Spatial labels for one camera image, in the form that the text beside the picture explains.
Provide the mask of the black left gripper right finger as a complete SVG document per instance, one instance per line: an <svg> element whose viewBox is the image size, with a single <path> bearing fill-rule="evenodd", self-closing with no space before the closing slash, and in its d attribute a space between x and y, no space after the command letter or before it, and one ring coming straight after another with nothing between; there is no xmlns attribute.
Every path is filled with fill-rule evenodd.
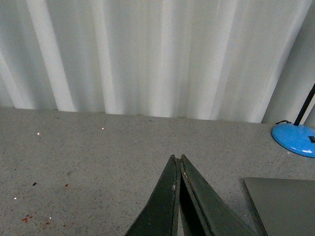
<svg viewBox="0 0 315 236"><path fill-rule="evenodd" d="M255 236L193 166L181 156L180 207L186 236Z"/></svg>

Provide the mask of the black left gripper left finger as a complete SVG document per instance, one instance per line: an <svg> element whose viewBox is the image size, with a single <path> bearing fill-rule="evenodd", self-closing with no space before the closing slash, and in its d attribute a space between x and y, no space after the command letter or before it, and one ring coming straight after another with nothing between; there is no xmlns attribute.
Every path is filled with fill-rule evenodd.
<svg viewBox="0 0 315 236"><path fill-rule="evenodd" d="M127 236L176 236L180 198L180 161L170 156L148 202Z"/></svg>

